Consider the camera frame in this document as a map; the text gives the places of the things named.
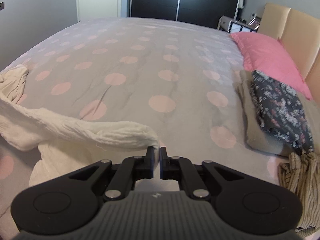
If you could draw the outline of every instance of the silver screw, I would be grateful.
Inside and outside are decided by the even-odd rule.
[[[206,189],[196,189],[193,192],[193,195],[198,198],[203,198],[209,196],[209,191],[207,191]]]
[[[107,190],[104,194],[108,198],[117,198],[117,197],[120,197],[121,192],[116,189],[110,189],[110,190]]]

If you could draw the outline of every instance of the headboard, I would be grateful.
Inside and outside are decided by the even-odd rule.
[[[267,3],[258,33],[281,39],[320,105],[320,19]]]

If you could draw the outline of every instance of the bedsheet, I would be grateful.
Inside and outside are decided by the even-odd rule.
[[[157,133],[169,156],[196,164],[211,159],[278,183],[277,164],[285,159],[245,144],[242,105],[233,88],[243,57],[224,32],[166,20],[97,19],[47,38],[8,68],[18,64],[29,69],[21,106],[91,122],[138,122]],[[0,183],[15,185],[19,157],[4,157],[12,169]],[[177,190],[178,184],[161,181],[158,168],[136,189]],[[13,197],[2,196],[2,211]]]

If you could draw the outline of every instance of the dark floral garment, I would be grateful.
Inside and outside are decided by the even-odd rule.
[[[289,143],[299,155],[313,152],[310,127],[296,91],[259,70],[252,77],[251,97],[260,128]]]

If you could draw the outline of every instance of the wardrobe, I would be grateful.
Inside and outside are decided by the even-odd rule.
[[[239,0],[131,0],[130,16],[217,28],[221,16],[235,18]]]

